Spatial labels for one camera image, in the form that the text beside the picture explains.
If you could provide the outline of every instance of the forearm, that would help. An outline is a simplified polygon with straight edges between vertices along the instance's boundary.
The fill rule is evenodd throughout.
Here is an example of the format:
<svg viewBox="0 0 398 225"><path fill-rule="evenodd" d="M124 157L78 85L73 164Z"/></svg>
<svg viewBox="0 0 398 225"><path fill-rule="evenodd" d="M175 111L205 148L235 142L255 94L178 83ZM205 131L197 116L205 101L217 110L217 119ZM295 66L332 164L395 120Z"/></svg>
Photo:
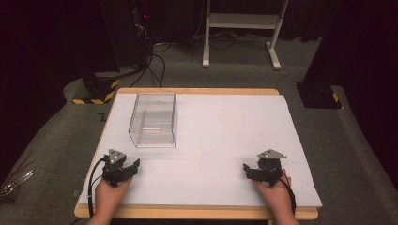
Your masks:
<svg viewBox="0 0 398 225"><path fill-rule="evenodd" d="M112 216L104 214L94 214L94 216L88 221L87 225L109 225L111 223Z"/></svg>
<svg viewBox="0 0 398 225"><path fill-rule="evenodd" d="M291 208L273 209L272 213L275 217L276 225L298 225L299 222L292 213Z"/></svg>

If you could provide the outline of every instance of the wooden table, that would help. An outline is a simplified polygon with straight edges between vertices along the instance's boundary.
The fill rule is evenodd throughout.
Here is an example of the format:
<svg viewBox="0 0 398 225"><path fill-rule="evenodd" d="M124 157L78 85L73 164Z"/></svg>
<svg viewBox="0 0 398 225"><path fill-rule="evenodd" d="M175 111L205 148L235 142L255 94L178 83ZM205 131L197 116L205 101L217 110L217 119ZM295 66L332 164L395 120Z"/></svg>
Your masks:
<svg viewBox="0 0 398 225"><path fill-rule="evenodd" d="M136 93L176 93L176 94L211 94L211 95L279 95L275 89L232 89L232 88L121 88L117 96ZM88 205L77 202L75 215L88 218ZM316 207L298 207L297 219L315 219L318 216ZM272 219L266 207L257 206L195 206L195 205L120 205L114 214L115 218L182 218L182 219Z"/></svg>

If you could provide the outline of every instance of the transparent acrylic container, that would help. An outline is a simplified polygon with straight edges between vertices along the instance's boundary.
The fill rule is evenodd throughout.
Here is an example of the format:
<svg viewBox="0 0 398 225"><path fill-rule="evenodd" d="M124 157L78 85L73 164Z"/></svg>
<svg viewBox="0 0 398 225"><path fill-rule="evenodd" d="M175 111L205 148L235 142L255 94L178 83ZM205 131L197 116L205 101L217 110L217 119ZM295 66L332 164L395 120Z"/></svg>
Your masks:
<svg viewBox="0 0 398 225"><path fill-rule="evenodd" d="M176 147L176 94L138 93L129 134L136 147Z"/></svg>

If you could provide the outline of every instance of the hand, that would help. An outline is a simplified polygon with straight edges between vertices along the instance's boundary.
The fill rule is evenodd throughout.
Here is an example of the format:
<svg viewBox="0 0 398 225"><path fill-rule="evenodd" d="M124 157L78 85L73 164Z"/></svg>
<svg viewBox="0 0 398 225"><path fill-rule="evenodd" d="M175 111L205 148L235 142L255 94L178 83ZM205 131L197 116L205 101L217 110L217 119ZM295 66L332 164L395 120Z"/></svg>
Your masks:
<svg viewBox="0 0 398 225"><path fill-rule="evenodd" d="M283 175L281 179L287 185L292 182L290 176L286 178ZM292 212L288 189L281 181L278 180L272 187L266 187L259 181L252 181L271 209L278 225L299 224Z"/></svg>
<svg viewBox="0 0 398 225"><path fill-rule="evenodd" d="M109 224L131 181L132 178L129 178L119 187L112 187L107 181L101 179L96 187L96 211L87 224Z"/></svg>

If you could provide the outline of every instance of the white shelf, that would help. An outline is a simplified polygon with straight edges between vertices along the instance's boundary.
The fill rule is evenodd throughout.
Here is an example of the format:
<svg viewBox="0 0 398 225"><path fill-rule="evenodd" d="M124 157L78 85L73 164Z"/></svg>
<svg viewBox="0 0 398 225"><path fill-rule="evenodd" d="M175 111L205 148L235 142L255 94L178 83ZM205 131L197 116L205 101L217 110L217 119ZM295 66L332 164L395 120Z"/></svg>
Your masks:
<svg viewBox="0 0 398 225"><path fill-rule="evenodd" d="M210 0L207 0L207 17L205 45L203 50L202 66L208 68L210 66L210 49L209 36L210 27L220 28L245 28L245 29L264 29L273 30L272 40L267 43L267 50L275 70L281 69L278 56L275 52L275 44L281 30L284 13L286 12L289 0L283 0L281 11L277 15L263 14L236 14L236 13L211 13Z"/></svg>
<svg viewBox="0 0 398 225"><path fill-rule="evenodd" d="M211 13L210 27L275 29L278 15Z"/></svg>

